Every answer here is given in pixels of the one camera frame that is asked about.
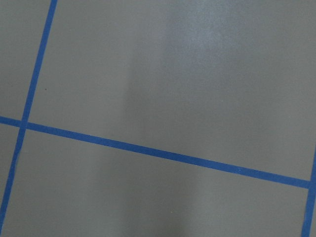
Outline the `blue tape grid lines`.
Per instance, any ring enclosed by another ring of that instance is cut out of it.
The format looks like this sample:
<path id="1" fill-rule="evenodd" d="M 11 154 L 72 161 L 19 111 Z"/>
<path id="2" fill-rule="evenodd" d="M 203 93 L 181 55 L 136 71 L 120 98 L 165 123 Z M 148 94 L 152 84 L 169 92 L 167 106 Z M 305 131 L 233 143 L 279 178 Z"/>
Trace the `blue tape grid lines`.
<path id="1" fill-rule="evenodd" d="M 116 148 L 119 150 L 126 150 L 129 152 L 135 152 L 135 153 L 153 156 L 157 158 L 164 158 L 164 159 L 187 163 L 191 165 L 197 165 L 200 167 L 215 169 L 215 170 L 219 170 L 219 171 L 223 171 L 227 173 L 234 173 L 234 174 L 256 178 L 260 180 L 266 180 L 269 182 L 281 183 L 285 185 L 307 189 L 308 195 L 307 195 L 306 204 L 305 204 L 305 213 L 304 213 L 304 221 L 302 224 L 301 236 L 303 237 L 310 236 L 312 220 L 314 218 L 315 203 L 316 203 L 316 166 L 315 165 L 312 166 L 310 179 L 302 180 L 302 179 L 298 179 L 294 177 L 283 176 L 283 175 L 279 175 L 275 173 L 264 172 L 261 170 L 256 170 L 256 169 L 231 165 L 227 163 L 177 154 L 177 153 L 168 152 L 164 150 L 139 146 L 135 144 L 125 143 L 122 141 L 116 141 L 112 139 L 92 136 L 88 134 L 73 132 L 69 130 L 49 127 L 49 126 L 29 122 L 29 116 L 30 116 L 32 105 L 33 105 L 35 91 L 37 88 L 40 70 L 41 70 L 43 59 L 44 59 L 45 50 L 46 50 L 47 42 L 49 39 L 49 34 L 50 34 L 51 26 L 53 23 L 57 3 L 58 2 L 56 0 L 52 0 L 49 4 L 49 9 L 48 9 L 47 17 L 45 20 L 44 29 L 41 35 L 39 49 L 37 52 L 37 57 L 36 57 L 34 69 L 32 72 L 32 78 L 30 81 L 22 118 L 20 120 L 7 118 L 7 117 L 0 118 L 0 122 L 2 124 L 15 126 L 19 129 L 17 140 L 15 143 L 14 153 L 13 153 L 11 164 L 10 164 L 10 169 L 8 172 L 6 186 L 4 189 L 3 198 L 2 198 L 2 202 L 0 206 L 0 223 L 2 225 L 5 222 L 5 216 L 6 216 L 10 196 L 11 196 L 12 187 L 14 184 L 19 156 L 23 147 L 25 133 L 27 130 L 32 130 L 36 132 L 74 139 L 77 141 L 88 142 L 90 144 L 107 146 L 107 147 Z"/>

